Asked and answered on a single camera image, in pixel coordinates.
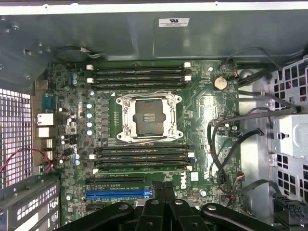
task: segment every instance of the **cpu socket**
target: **cpu socket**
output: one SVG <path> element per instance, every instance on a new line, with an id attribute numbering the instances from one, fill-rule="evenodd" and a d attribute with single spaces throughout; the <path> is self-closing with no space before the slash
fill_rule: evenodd
<path id="1" fill-rule="evenodd" d="M 177 130 L 177 103 L 170 92 L 129 94 L 117 98 L 122 105 L 123 131 L 119 140 L 128 143 L 173 141 L 183 137 Z"/>

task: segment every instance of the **green circuit board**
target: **green circuit board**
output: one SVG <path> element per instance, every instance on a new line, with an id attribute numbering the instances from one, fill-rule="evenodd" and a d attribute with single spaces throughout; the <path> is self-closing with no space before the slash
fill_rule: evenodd
<path id="1" fill-rule="evenodd" d="M 134 86 L 136 82 L 146 82 L 147 78 L 137 78 L 131 71 L 125 73 L 132 76 L 126 79 L 127 84 L 121 83 L 117 78 L 113 80 L 114 83 L 107 81 L 105 85 L 100 85 L 100 87 L 95 86 L 92 82 L 93 79 L 98 78 L 94 74 L 99 72 L 97 70 L 104 70 L 100 78 L 102 81 L 106 81 L 105 78 L 109 74 L 122 75 L 124 72 L 118 71 L 119 68 L 168 68 L 169 66 L 183 66 L 185 62 L 191 64 L 188 68 L 188 73 L 191 76 L 190 83 L 185 87 L 159 89 L 160 80 L 158 79 L 157 85 L 153 88 L 132 88 L 131 86 Z M 233 73 L 221 68 L 220 60 L 97 61 L 91 63 L 91 65 L 89 67 L 86 64 L 71 64 L 69 66 L 51 64 L 47 75 L 48 92 L 43 95 L 44 99 L 42 100 L 43 113 L 55 112 L 60 118 L 60 122 L 57 124 L 58 137 L 56 138 L 54 159 L 66 150 L 72 150 L 71 155 L 68 155 L 63 163 L 56 166 L 56 170 L 61 175 L 62 225 L 87 215 L 90 212 L 87 210 L 89 204 L 108 206 L 117 201 L 126 201 L 135 205 L 137 200 L 142 199 L 141 197 L 87 199 L 85 194 L 89 190 L 144 189 L 150 188 L 153 180 L 172 181 L 177 198 L 192 200 L 196 205 L 210 202 L 222 204 L 224 195 L 217 189 L 216 166 L 214 165 L 212 171 L 210 171 L 213 159 L 207 145 L 206 129 L 208 122 L 213 119 L 219 120 L 239 114 L 237 78 L 233 76 Z M 213 85 L 213 81 L 218 76 L 223 76 L 227 80 L 227 86 L 223 90 L 218 90 Z M 175 140 L 162 139 L 141 143 L 120 140 L 118 135 L 124 127 L 124 106 L 120 105 L 117 99 L 132 94 L 139 95 L 142 98 L 158 93 L 171 93 L 181 98 L 181 101 L 176 104 L 175 115 L 177 130 L 181 131 L 181 137 Z M 145 113 L 144 115 L 147 116 L 144 119 L 145 122 L 156 121 L 156 117 L 152 117 L 153 113 Z M 88 127 L 88 122 L 92 123 L 91 128 Z M 216 144 L 217 150 L 220 150 L 221 161 L 228 154 L 240 134 L 239 125 L 236 123 L 219 128 Z M 75 143 L 61 144 L 60 136 L 62 135 L 75 135 Z M 98 148 L 121 147 L 121 150 L 125 150 L 128 147 L 157 148 L 164 145 L 188 146 L 188 152 L 193 153 L 193 162 L 189 167 L 142 166 L 103 169 L 97 169 L 93 162 L 93 156 L 96 156 Z M 140 162 L 143 161 L 140 155 L 136 159 Z M 241 170 L 239 151 L 226 165 L 225 170 L 231 179 L 236 177 L 237 171 Z M 125 178 L 129 176 L 142 176 L 144 182 L 86 184 L 86 179 L 93 177 Z"/>

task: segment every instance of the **motherboard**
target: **motherboard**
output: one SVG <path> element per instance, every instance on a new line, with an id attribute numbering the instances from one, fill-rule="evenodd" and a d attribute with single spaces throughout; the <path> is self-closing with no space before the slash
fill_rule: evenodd
<path id="1" fill-rule="evenodd" d="M 207 141 L 209 122 L 239 114 L 238 79 L 222 61 L 52 63 L 44 81 L 38 136 L 61 178 L 62 225 L 151 198 L 153 181 L 196 206 L 225 203 Z M 221 161 L 240 135 L 237 123 L 218 129 Z M 225 170 L 241 170 L 239 150 Z"/>

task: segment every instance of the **red wire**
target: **red wire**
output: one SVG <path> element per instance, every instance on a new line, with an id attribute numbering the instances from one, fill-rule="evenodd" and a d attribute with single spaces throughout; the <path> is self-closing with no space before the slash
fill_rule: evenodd
<path id="1" fill-rule="evenodd" d="M 17 153 L 22 152 L 24 150 L 30 150 L 30 151 L 33 151 L 33 152 L 41 153 L 45 157 L 47 162 L 49 163 L 48 167 L 46 168 L 46 172 L 50 172 L 50 170 L 52 168 L 51 160 L 43 152 L 41 152 L 38 149 L 34 149 L 34 148 L 22 148 L 22 149 L 19 149 L 16 152 L 14 152 L 13 154 L 10 155 L 10 157 L 5 161 L 4 165 L 0 168 L 0 173 L 4 171 L 4 169 L 7 167 L 7 165 L 9 164 L 9 161 L 12 159 L 13 156 L 15 156 Z"/>

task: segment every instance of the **blue pcie slot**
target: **blue pcie slot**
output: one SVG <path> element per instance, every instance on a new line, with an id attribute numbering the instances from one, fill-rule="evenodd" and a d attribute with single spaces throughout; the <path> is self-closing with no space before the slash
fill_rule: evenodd
<path id="1" fill-rule="evenodd" d="M 115 199 L 142 197 L 149 198 L 152 195 L 152 189 L 126 189 L 126 190 L 91 190 L 86 192 L 86 199 Z"/>

